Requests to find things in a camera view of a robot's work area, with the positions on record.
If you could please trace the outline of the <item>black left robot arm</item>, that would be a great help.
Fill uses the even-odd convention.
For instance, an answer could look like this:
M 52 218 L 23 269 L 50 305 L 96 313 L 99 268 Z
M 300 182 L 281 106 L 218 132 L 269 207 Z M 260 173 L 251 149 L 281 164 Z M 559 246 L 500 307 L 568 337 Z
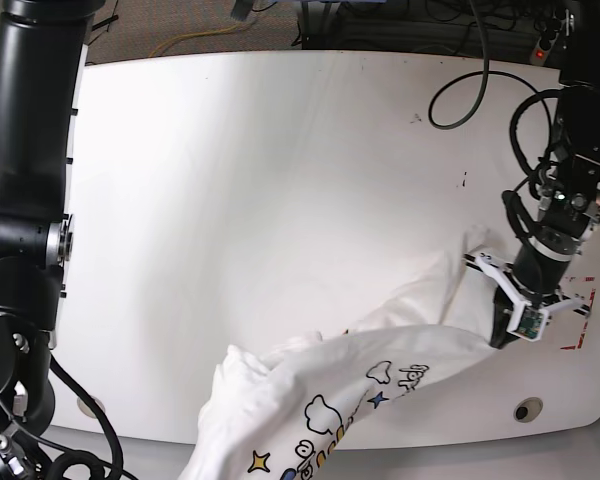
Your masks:
M 529 214 L 516 191 L 504 191 L 507 220 L 521 243 L 514 261 L 485 252 L 466 257 L 497 284 L 490 339 L 496 349 L 517 339 L 540 340 L 561 311 L 590 311 L 581 297 L 564 295 L 560 282 L 600 224 L 600 1 L 566 2 L 565 20 L 559 88 L 524 100 L 509 125 L 538 215 Z M 530 106 L 546 99 L 557 102 L 549 145 L 538 165 L 530 167 L 517 138 L 518 123 Z

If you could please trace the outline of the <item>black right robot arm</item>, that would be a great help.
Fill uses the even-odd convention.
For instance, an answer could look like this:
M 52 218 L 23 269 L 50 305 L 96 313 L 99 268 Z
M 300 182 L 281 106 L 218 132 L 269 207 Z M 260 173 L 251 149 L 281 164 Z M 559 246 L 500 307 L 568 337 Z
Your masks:
M 7 1 L 0 13 L 0 479 L 59 475 L 39 446 L 72 242 L 67 174 L 97 1 Z

